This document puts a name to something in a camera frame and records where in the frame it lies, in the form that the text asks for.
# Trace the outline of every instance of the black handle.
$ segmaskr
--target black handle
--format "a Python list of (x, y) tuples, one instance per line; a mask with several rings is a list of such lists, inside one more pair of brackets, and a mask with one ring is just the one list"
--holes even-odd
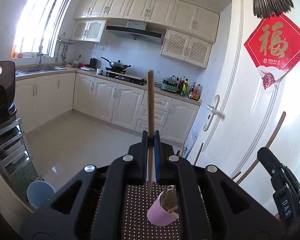
[(108, 59), (106, 59), (105, 57), (101, 57), (101, 58), (103, 58), (103, 59), (105, 59), (106, 61), (108, 61), (108, 62), (110, 62)]

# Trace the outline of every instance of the tile floor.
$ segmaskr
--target tile floor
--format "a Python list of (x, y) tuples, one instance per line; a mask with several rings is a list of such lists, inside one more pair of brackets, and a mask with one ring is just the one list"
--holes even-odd
[(85, 165), (103, 167), (126, 154), (141, 134), (71, 112), (28, 133), (27, 141), (37, 173), (58, 190)]

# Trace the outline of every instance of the lattice cabinet door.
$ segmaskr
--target lattice cabinet door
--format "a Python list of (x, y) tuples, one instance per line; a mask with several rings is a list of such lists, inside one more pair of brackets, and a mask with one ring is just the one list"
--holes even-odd
[(105, 25), (106, 20), (90, 20), (84, 40), (100, 42)]
[(75, 26), (73, 28), (71, 39), (73, 41), (83, 41), (88, 25), (89, 25), (89, 20), (76, 21)]
[(161, 54), (185, 60), (189, 42), (190, 35), (167, 30)]
[(207, 68), (211, 43), (191, 37), (185, 61)]

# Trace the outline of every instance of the pink cup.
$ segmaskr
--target pink cup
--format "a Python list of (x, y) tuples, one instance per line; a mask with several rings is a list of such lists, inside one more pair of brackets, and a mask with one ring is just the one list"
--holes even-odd
[(160, 197), (163, 192), (160, 193), (159, 197), (155, 200), (153, 205), (147, 212), (147, 218), (151, 224), (157, 227), (165, 227), (171, 224), (173, 221), (179, 218), (175, 212), (168, 213), (160, 205)]

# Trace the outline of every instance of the air fryer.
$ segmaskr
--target air fryer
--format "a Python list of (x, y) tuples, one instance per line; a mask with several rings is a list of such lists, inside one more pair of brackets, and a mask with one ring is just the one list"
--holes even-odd
[(0, 61), (0, 124), (13, 117), (17, 108), (13, 103), (16, 91), (16, 64)]

